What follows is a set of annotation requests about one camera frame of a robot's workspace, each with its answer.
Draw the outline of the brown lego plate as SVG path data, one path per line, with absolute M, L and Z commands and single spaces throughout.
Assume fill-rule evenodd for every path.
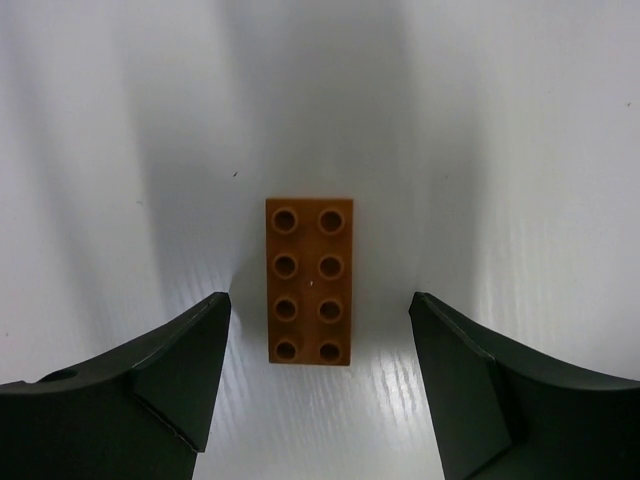
M 353 224 L 349 198 L 265 200 L 270 362 L 351 363 Z

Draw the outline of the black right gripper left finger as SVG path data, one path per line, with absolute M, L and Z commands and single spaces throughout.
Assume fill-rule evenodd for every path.
M 40 380 L 1 387 L 4 479 L 190 479 L 227 346 L 228 294 Z

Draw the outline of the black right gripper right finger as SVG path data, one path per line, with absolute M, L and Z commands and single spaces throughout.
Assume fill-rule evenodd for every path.
M 638 478 L 637 381 L 543 354 L 429 293 L 409 314 L 446 478 Z

